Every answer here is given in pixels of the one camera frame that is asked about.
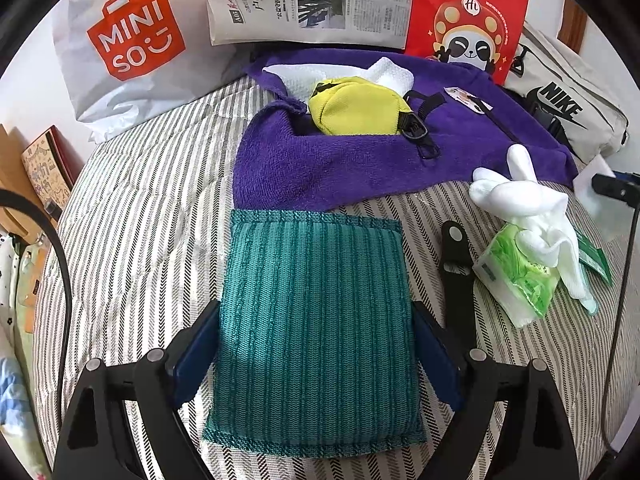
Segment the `green packet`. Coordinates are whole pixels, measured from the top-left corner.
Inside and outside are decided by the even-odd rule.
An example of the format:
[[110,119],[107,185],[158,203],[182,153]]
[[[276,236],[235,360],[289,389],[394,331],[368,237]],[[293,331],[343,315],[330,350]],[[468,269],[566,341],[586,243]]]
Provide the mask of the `green packet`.
[[584,266],[588,266],[593,272],[599,274],[606,284],[612,285],[611,268],[608,265],[608,259],[603,249],[594,246],[591,240],[586,237],[585,234],[582,234],[582,232],[577,231],[576,237],[578,241],[579,261]]

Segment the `light green cloth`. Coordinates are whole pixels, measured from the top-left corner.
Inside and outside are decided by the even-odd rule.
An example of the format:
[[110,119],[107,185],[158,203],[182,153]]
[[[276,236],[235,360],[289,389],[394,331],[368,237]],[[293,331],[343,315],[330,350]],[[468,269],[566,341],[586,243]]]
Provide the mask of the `light green cloth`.
[[567,269],[566,266],[559,266],[559,274],[570,298],[577,300],[588,315],[595,316],[599,311],[599,305],[593,297],[582,265],[578,264],[573,270]]

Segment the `green tissue pack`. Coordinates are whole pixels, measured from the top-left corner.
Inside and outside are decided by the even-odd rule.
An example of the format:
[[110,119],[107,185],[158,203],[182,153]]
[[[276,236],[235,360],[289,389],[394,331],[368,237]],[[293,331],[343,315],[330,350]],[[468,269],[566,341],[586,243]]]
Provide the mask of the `green tissue pack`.
[[519,232],[514,224],[505,223],[473,266],[476,277],[516,328],[547,314],[560,280],[557,270],[529,261],[518,249]]

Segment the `fruit print wet wipe sachet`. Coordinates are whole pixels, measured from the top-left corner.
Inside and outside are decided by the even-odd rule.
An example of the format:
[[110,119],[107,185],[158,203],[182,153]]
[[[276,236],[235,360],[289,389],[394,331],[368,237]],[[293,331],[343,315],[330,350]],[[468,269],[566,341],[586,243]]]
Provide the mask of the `fruit print wet wipe sachet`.
[[474,94],[467,92],[459,87],[446,87],[445,92],[450,96],[451,99],[457,101],[458,103],[464,105],[472,112],[485,115],[487,112],[492,110],[492,106],[481,100]]

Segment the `teal striped cloth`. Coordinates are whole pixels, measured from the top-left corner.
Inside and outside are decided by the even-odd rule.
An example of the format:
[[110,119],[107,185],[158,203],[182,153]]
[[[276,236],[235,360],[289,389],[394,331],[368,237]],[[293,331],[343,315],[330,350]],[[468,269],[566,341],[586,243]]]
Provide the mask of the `teal striped cloth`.
[[206,440],[332,458],[424,439],[401,239],[390,219],[232,212]]

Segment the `yellow mini pouch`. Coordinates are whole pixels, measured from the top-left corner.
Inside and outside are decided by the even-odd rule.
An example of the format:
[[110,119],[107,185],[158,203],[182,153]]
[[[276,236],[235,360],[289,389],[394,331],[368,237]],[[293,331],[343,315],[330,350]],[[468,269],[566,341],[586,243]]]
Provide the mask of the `yellow mini pouch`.
[[439,92],[399,94],[360,77],[343,77],[318,82],[308,110],[326,136],[402,136],[430,160],[440,156],[440,148],[425,119],[444,103]]

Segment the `grey Nike waist bag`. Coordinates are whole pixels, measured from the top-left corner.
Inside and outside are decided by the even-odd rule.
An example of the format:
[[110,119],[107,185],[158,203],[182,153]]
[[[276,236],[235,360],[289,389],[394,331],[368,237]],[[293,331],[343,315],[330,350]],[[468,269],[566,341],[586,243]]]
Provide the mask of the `grey Nike waist bag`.
[[553,115],[585,164],[627,144],[629,119],[611,89],[579,54],[532,25],[523,28],[504,88]]

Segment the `purple towel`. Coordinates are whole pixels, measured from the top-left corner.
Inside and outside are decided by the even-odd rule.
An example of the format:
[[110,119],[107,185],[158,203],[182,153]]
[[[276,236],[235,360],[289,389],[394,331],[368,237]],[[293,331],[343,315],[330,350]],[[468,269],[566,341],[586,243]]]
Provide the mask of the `purple towel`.
[[425,119],[440,156],[424,160],[402,136],[326,136],[302,101],[288,94],[276,64],[335,64],[368,68],[382,52],[303,48],[272,51],[247,67],[247,76],[272,100],[246,127],[233,168],[232,194],[239,209],[329,211],[386,195],[414,193],[447,181],[467,181],[477,167],[505,174],[506,151],[526,146],[536,175],[569,186],[577,174],[570,150],[548,133],[484,70],[461,63],[386,53],[410,70],[413,88],[445,94],[459,87],[492,106],[488,116],[445,96]]

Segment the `striped mattress cover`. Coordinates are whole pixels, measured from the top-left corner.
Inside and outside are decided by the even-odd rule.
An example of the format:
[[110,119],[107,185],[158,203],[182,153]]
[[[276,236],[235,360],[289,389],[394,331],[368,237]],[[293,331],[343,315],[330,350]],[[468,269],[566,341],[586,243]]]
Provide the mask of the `striped mattress cover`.
[[[250,118],[271,100],[243,77],[101,144],[74,185],[58,224],[70,268],[73,312],[63,399],[73,394],[81,367],[134,362],[165,347],[220,297],[230,244],[231,183],[235,153]],[[496,361],[549,365],[576,446],[580,478],[596,468],[605,448],[600,406],[626,257],[623,238],[604,242],[582,204],[567,192],[567,215],[577,231],[602,247],[615,280],[588,273],[599,304],[596,315],[559,284],[547,315],[517,330],[482,283],[474,285],[478,344]],[[469,185],[447,182],[414,194],[388,196],[340,208],[343,214],[402,222],[411,296],[443,323],[439,279],[440,226],[462,224],[477,258],[502,222],[469,200]],[[44,454],[53,464],[58,444],[55,393],[62,347],[65,296],[55,254],[42,274],[32,350],[32,402]],[[620,428],[639,385],[639,248],[634,248],[623,324],[608,394],[608,434]],[[307,460],[245,453],[199,441],[212,400],[212,374],[181,409],[184,426],[204,463],[221,479],[414,479],[450,422],[420,370],[422,417],[428,440],[352,460]]]

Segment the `red paper shopping bag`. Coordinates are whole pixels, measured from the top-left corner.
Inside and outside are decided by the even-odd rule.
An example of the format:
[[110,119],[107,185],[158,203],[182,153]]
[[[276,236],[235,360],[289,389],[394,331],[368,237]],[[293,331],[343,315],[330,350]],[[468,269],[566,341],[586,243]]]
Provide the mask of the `red paper shopping bag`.
[[528,0],[412,0],[405,54],[465,63],[503,84]]

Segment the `patterned book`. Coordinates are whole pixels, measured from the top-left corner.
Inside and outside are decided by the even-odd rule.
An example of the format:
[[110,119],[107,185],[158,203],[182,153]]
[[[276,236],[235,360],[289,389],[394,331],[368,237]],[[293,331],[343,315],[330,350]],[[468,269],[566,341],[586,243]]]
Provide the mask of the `patterned book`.
[[30,142],[21,160],[44,212],[58,223],[84,163],[55,126]]

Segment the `folded newspaper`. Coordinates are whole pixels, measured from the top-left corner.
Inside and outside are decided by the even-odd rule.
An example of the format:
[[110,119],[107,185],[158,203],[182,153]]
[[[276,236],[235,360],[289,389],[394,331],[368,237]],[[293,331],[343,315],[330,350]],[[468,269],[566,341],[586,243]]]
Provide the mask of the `folded newspaper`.
[[210,42],[291,41],[401,50],[412,0],[207,0]]

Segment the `white Miniso plastic bag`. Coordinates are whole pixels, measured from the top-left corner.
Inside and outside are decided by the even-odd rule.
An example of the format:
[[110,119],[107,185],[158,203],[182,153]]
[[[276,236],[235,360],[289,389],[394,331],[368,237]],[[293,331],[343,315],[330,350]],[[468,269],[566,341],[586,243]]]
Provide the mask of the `white Miniso plastic bag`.
[[206,0],[62,0],[53,41],[95,144],[228,84],[250,60],[247,44],[212,46]]

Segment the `brown wooden door frame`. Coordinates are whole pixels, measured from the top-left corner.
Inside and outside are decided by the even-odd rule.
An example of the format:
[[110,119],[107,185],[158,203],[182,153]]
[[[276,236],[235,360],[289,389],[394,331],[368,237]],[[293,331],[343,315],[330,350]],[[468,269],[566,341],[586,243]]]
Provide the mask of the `brown wooden door frame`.
[[575,53],[582,50],[588,14],[575,0],[564,0],[558,39]]

